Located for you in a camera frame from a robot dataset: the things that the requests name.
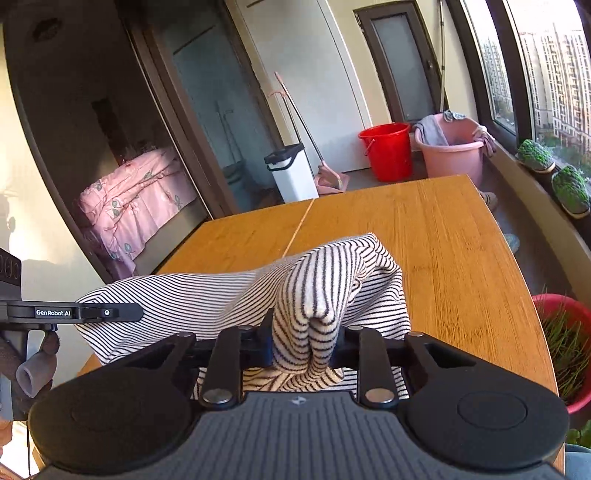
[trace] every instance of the slipper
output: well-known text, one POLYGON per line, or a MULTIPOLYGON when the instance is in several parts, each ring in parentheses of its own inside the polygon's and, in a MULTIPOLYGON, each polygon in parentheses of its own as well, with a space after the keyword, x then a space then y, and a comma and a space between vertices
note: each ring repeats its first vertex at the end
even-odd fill
POLYGON ((486 203, 486 206, 488 207, 488 209, 491 212, 499 204, 499 199, 496 197, 496 195, 494 193, 492 193, 492 192, 481 192, 480 190, 478 190, 478 193, 480 193, 480 196, 482 197, 482 200, 484 200, 484 203, 486 203))
POLYGON ((504 233, 503 236, 505 237, 505 242, 507 242, 507 245, 511 248, 511 252, 515 255, 519 250, 519 237, 512 233, 504 233))

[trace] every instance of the potted plant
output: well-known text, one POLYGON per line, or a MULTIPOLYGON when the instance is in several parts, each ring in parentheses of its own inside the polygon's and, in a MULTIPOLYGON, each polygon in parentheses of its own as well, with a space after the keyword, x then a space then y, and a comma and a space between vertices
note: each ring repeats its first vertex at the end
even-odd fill
POLYGON ((591 448, 591 420, 580 430, 570 429, 566 434, 566 443, 591 448))
POLYGON ((556 167, 552 152, 533 140, 523 140, 517 150, 517 159, 536 173, 551 173, 556 167))
POLYGON ((517 150, 517 160, 552 195, 551 174, 557 167, 551 150, 533 140, 524 140, 517 150))
POLYGON ((591 312, 581 302, 545 293, 533 297, 544 330, 558 394, 569 413, 591 401, 591 312))
POLYGON ((552 176, 552 189, 558 201, 573 218, 589 215, 590 199, 586 182, 581 172, 567 165, 552 176))

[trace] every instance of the red flower pot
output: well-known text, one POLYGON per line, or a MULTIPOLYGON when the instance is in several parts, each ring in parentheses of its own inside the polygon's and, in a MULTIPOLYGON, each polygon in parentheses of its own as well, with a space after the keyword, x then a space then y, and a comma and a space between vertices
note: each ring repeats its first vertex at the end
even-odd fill
MULTIPOLYGON (((575 322, 581 323, 581 329, 588 337, 591 338, 591 311, 581 302, 573 300, 564 295, 557 295, 554 293, 544 293, 532 297, 534 304, 538 310, 542 310, 544 314, 552 314, 560 307, 563 307, 569 314, 567 325, 572 325, 575 322)), ((587 344, 587 349, 591 350, 591 342, 587 344)), ((575 395, 570 405, 567 405, 569 413, 575 413, 583 408, 591 401, 591 362, 585 372, 585 380, 581 390, 575 395)))

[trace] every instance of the sky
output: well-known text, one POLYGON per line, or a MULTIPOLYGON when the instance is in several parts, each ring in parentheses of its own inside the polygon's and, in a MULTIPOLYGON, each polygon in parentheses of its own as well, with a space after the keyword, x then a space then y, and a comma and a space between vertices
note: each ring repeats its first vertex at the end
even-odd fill
MULTIPOLYGON (((464 3, 479 39, 496 37, 486 0, 464 0, 464 3)), ((553 24, 558 30, 582 29, 574 0, 508 0, 508 4, 519 32, 542 32, 553 24)))

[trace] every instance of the high-rise building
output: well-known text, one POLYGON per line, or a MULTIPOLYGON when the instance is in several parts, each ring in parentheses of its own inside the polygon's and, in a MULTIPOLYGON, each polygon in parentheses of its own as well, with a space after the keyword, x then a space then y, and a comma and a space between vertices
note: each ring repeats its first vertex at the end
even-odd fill
POLYGON ((591 149, 591 76, 583 30, 519 34, 538 133, 549 131, 581 154, 591 149))
POLYGON ((481 44, 481 52, 495 119, 515 128, 511 89, 498 41, 487 38, 481 44))

